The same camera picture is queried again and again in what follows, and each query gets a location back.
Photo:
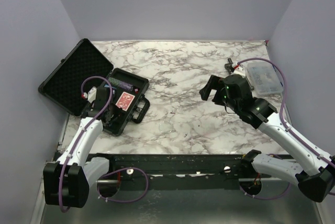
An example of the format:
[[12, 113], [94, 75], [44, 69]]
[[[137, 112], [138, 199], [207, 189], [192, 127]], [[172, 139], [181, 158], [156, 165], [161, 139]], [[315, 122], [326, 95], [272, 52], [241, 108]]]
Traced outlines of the clear round dealer button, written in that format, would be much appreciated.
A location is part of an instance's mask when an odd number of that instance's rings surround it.
[[159, 130], [163, 134], [170, 133], [173, 131], [173, 129], [174, 127], [169, 120], [162, 121], [159, 125]]

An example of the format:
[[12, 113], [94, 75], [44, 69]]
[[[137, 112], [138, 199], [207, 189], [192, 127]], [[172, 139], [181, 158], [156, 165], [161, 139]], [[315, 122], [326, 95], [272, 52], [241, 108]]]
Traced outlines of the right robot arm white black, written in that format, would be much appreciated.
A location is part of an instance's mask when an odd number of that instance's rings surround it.
[[277, 142], [295, 163], [272, 158], [257, 150], [248, 152], [241, 173], [248, 178], [267, 174], [295, 185], [310, 200], [322, 202], [334, 188], [334, 156], [312, 144], [281, 119], [277, 109], [266, 99], [253, 97], [248, 81], [238, 74], [222, 78], [212, 75], [199, 93], [213, 103], [230, 108], [239, 118]]

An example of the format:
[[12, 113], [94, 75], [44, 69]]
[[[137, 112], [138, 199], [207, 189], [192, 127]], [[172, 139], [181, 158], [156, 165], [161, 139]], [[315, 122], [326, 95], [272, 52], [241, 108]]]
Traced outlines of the purple grey poker chip stack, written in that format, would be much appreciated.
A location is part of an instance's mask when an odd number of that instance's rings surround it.
[[129, 83], [126, 83], [126, 82], [120, 82], [120, 83], [119, 83], [119, 86], [120, 86], [122, 89], [127, 90], [127, 91], [130, 91], [130, 92], [132, 92], [133, 89], [134, 89], [134, 86], [133, 86], [133, 85], [131, 85], [131, 84], [129, 84]]

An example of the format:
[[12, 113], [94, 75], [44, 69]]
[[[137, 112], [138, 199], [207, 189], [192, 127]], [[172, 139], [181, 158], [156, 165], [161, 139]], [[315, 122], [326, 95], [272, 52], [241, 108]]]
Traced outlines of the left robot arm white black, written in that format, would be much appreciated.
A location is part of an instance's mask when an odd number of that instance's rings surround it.
[[46, 204], [59, 206], [62, 212], [72, 207], [82, 208], [97, 179], [109, 180], [115, 176], [116, 167], [106, 158], [87, 160], [97, 137], [115, 114], [114, 94], [111, 86], [83, 93], [93, 107], [84, 112], [79, 128], [64, 153], [43, 169]]

